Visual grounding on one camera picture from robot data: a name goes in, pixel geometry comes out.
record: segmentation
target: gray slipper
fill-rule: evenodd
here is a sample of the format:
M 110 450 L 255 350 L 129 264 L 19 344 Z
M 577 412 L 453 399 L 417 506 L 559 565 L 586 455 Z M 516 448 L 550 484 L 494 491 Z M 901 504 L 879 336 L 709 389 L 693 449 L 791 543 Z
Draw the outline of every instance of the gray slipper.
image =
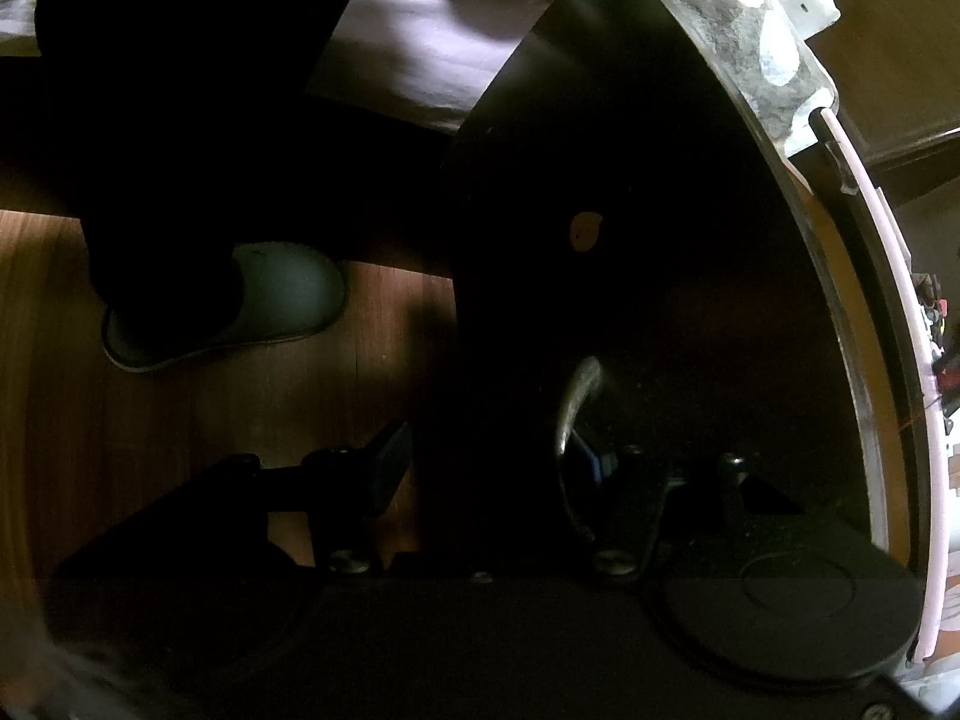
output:
M 102 336 L 109 360 L 122 370 L 145 373 L 213 349 L 296 341 L 330 327 L 347 304 L 342 272 L 315 248 L 245 244 L 234 250 L 233 259 L 243 274 L 244 297 L 232 324 L 189 348 L 148 349 L 138 346 L 107 309 Z

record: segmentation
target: leg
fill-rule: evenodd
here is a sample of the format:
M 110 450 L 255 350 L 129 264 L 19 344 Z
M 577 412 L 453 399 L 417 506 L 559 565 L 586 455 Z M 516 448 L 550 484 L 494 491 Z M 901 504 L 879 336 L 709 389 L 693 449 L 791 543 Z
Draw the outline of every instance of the leg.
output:
M 269 202 L 287 114 L 347 0 L 37 0 L 37 31 L 104 302 L 146 341 L 240 312 L 231 218 Z

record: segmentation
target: bolt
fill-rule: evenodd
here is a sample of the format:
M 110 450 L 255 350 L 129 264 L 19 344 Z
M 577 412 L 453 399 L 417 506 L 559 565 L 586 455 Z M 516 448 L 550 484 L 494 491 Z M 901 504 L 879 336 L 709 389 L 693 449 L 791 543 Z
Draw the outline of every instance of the bolt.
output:
M 603 549 L 593 556 L 593 570 L 609 577 L 622 577 L 637 570 L 637 559 L 622 549 Z
M 863 714 L 860 717 L 862 720 L 894 720 L 896 712 L 894 712 L 894 707 L 891 707 L 890 704 L 870 704 L 867 709 L 863 710 Z
M 338 549 L 330 553 L 328 568 L 337 574 L 365 574 L 371 562 L 352 549 Z

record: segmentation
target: wooden furniture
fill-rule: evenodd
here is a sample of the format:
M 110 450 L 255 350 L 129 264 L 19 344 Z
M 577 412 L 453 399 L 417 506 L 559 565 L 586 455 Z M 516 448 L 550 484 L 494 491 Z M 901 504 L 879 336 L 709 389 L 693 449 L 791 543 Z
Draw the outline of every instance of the wooden furniture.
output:
M 960 0 L 835 1 L 808 45 L 875 184 L 898 205 L 960 175 Z

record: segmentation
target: white fabric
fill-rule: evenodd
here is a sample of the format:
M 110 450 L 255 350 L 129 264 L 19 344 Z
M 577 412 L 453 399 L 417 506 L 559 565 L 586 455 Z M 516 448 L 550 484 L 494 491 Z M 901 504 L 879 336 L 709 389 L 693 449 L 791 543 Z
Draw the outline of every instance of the white fabric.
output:
M 546 0 L 351 0 L 307 89 L 455 132 Z
M 0 56 L 37 56 L 37 0 L 0 0 Z

